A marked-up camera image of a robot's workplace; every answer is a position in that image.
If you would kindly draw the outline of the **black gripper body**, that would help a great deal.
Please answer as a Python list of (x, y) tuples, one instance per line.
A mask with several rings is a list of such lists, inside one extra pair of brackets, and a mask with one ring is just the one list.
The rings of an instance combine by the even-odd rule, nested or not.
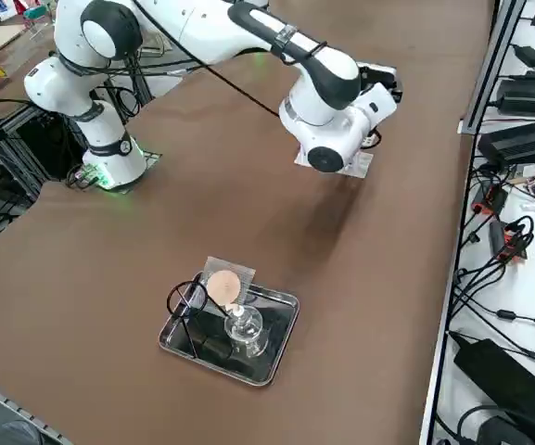
[(397, 104), (401, 102), (403, 88), (395, 67), (378, 64), (359, 64), (358, 69), (362, 94), (380, 83), (391, 94)]

